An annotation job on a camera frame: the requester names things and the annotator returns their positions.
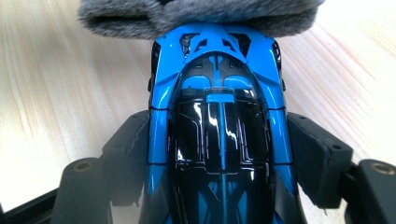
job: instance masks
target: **wooden table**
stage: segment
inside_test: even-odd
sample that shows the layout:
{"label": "wooden table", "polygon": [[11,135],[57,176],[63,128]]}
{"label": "wooden table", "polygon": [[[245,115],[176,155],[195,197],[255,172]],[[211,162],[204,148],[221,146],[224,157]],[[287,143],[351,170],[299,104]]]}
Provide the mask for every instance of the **wooden table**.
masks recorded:
{"label": "wooden table", "polygon": [[[59,185],[71,161],[98,157],[148,105],[152,41],[82,28],[78,0],[0,3],[0,202],[7,211]],[[396,2],[325,3],[314,27],[279,38],[288,110],[396,164]],[[342,223],[304,198],[311,223]]]}

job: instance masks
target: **gray fabric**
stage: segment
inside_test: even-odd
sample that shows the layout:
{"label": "gray fabric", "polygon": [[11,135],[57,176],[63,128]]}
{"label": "gray fabric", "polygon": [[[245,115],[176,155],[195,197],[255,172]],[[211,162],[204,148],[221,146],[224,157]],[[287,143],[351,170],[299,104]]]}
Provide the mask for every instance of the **gray fabric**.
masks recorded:
{"label": "gray fabric", "polygon": [[98,35],[152,39],[195,21],[242,23],[273,37],[308,29],[324,0],[82,0],[78,15]]}

